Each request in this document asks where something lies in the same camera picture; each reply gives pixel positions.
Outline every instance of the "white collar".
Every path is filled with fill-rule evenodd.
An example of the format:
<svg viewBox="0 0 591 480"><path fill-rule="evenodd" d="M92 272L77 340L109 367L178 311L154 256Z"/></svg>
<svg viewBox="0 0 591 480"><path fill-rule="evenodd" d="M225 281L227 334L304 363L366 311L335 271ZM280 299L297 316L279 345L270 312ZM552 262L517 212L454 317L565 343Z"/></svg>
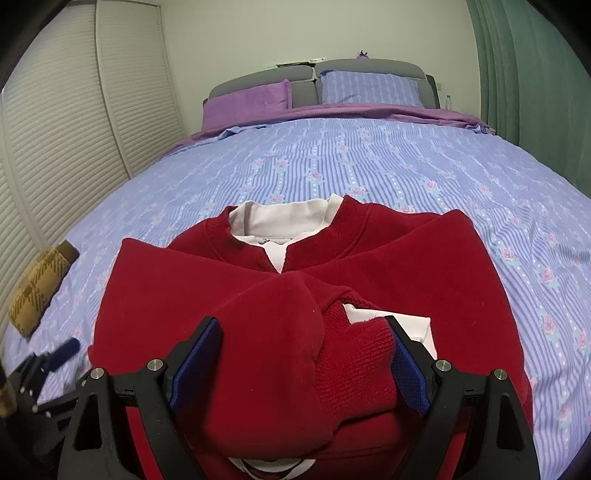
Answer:
<svg viewBox="0 0 591 480"><path fill-rule="evenodd" d="M260 205L249 200L230 212L230 232L236 239L262 247L278 272L283 270L287 247L328 227L343 197L328 200Z"/></svg>

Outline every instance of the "blue pillow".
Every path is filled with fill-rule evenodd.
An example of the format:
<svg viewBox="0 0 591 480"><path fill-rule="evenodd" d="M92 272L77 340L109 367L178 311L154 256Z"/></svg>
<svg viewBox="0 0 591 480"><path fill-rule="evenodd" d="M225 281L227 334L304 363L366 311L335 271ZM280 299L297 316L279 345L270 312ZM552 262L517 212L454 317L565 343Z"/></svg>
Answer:
<svg viewBox="0 0 591 480"><path fill-rule="evenodd" d="M424 108L418 83L391 73L327 70L320 75L322 103L388 103Z"/></svg>

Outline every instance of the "blue striped bedsheet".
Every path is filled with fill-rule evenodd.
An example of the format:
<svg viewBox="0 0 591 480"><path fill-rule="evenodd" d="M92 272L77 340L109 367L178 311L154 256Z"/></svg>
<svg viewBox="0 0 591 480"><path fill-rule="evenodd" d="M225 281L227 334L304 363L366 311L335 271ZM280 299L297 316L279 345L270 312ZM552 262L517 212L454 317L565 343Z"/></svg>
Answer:
<svg viewBox="0 0 591 480"><path fill-rule="evenodd" d="M75 336L82 352L50 376L42 399L72 387L89 367L86 347L121 239L164 246L226 205L331 193L472 218L517 321L542 478L557 479L591 430L591 200L522 149L467 129L299 119L234 128L164 157L67 234L80 258L30 342L10 328L5 366Z"/></svg>

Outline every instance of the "louvered closet door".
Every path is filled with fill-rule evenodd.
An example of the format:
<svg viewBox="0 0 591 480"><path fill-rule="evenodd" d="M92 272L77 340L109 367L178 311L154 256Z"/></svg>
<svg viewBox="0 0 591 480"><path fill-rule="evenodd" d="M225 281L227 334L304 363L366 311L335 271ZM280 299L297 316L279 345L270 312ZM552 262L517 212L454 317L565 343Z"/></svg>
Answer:
<svg viewBox="0 0 591 480"><path fill-rule="evenodd" d="M99 0L96 25L105 101L122 156L138 174L184 137L160 7Z"/></svg>
<svg viewBox="0 0 591 480"><path fill-rule="evenodd" d="M5 140L44 240L127 179L105 109L95 6L66 7L34 40L2 94Z"/></svg>
<svg viewBox="0 0 591 480"><path fill-rule="evenodd" d="M0 138L0 339L8 326L8 296L38 252L8 188L2 146Z"/></svg>

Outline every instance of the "bed frame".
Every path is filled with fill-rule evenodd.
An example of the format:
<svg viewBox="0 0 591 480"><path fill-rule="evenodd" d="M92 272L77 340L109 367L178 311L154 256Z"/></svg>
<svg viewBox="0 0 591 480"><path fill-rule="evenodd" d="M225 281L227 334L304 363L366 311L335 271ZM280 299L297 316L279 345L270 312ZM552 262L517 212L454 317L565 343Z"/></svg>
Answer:
<svg viewBox="0 0 591 480"><path fill-rule="evenodd" d="M319 78L322 72L326 70L392 73L413 79L418 84L418 94L423 105L426 108L440 108L439 96L437 95L435 78L433 76L426 75L420 67L412 63L384 59L328 60L316 64L290 65L271 70L263 70L262 72L251 73L221 83L210 92L209 98L259 85L289 80L292 87L293 108L320 105L322 103L322 82Z"/></svg>

